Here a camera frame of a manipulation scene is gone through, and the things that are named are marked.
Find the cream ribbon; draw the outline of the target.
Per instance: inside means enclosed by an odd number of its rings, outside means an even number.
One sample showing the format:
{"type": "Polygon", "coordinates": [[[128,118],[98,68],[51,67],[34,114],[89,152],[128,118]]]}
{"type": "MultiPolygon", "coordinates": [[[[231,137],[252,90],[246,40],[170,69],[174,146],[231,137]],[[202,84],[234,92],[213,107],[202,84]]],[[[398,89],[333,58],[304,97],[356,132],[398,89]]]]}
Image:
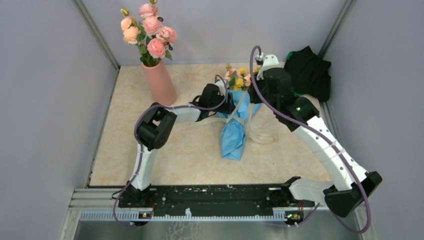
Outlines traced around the cream ribbon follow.
{"type": "MultiPolygon", "coordinates": [[[[246,91],[244,91],[242,98],[245,97],[245,95],[248,94],[246,91]]],[[[235,109],[232,113],[230,113],[230,117],[227,120],[231,120],[234,117],[235,112],[237,111],[237,109],[239,108],[239,104],[235,105],[235,109]]],[[[240,118],[237,118],[237,120],[242,123],[245,126],[245,131],[246,131],[246,139],[250,138],[252,139],[254,142],[259,143],[259,144],[271,144],[272,142],[274,142],[276,140],[276,137],[273,135],[269,135],[269,134],[262,134],[262,133],[258,133],[258,132],[254,132],[251,129],[251,121],[253,116],[256,114],[256,112],[258,111],[258,109],[261,107],[261,104],[253,104],[250,103],[248,106],[248,120],[247,121],[243,121],[240,118]]],[[[201,125],[206,125],[206,124],[210,124],[210,123],[214,123],[214,122],[223,122],[226,124],[226,119],[224,118],[220,118],[220,117],[212,117],[212,118],[206,118],[200,122],[197,122],[196,125],[201,126],[201,125]]]]}

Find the small yellow pink flower bouquet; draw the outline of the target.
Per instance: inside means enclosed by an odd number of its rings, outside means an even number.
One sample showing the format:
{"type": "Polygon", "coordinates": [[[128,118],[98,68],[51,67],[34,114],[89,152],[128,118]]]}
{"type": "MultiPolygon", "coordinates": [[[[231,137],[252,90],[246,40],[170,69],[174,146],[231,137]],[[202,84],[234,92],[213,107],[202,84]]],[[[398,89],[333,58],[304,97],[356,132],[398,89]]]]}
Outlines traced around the small yellow pink flower bouquet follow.
{"type": "Polygon", "coordinates": [[[234,91],[246,91],[250,88],[252,75],[247,68],[234,68],[229,63],[225,65],[226,87],[234,91]]]}

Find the blue wrapping paper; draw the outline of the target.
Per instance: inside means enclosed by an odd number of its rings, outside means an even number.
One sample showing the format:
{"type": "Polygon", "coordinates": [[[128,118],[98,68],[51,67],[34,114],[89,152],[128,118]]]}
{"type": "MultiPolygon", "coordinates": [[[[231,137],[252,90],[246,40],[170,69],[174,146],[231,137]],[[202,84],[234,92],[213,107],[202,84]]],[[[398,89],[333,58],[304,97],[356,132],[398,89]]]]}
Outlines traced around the blue wrapping paper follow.
{"type": "Polygon", "coordinates": [[[240,161],[246,145],[247,134],[245,126],[237,118],[240,118],[244,122],[248,120],[250,96],[246,94],[242,98],[244,94],[243,90],[230,89],[228,92],[232,94],[233,102],[235,105],[239,105],[239,108],[230,120],[227,120],[231,116],[229,113],[217,113],[219,118],[226,119],[225,126],[220,134],[221,157],[240,161]]]}

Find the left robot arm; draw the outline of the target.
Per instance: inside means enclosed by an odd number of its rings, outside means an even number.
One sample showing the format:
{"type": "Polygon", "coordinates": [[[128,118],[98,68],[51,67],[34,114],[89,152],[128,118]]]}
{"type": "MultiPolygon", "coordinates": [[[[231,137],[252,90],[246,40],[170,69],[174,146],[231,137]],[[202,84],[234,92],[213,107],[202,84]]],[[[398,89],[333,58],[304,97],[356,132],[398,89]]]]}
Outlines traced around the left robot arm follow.
{"type": "Polygon", "coordinates": [[[210,112],[231,113],[235,107],[233,94],[225,86],[208,83],[201,95],[185,105],[165,106],[155,102],[146,109],[134,127],[137,157],[133,174],[118,197],[119,207],[149,205],[155,158],[168,141],[174,125],[201,122],[210,112]]]}

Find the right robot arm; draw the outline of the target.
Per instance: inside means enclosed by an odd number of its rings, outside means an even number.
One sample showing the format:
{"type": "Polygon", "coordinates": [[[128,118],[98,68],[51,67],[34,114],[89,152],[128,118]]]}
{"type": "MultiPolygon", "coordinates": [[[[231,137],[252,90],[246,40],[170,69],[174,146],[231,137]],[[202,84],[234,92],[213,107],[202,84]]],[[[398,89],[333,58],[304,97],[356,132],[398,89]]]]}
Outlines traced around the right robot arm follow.
{"type": "Polygon", "coordinates": [[[333,214],[347,217],[382,183],[377,171],[368,171],[356,162],[326,126],[319,110],[306,97],[296,96],[290,75],[282,67],[252,73],[251,103],[266,105],[278,121],[298,136],[331,177],[330,181],[295,180],[282,191],[287,206],[300,200],[324,202],[333,214]]]}

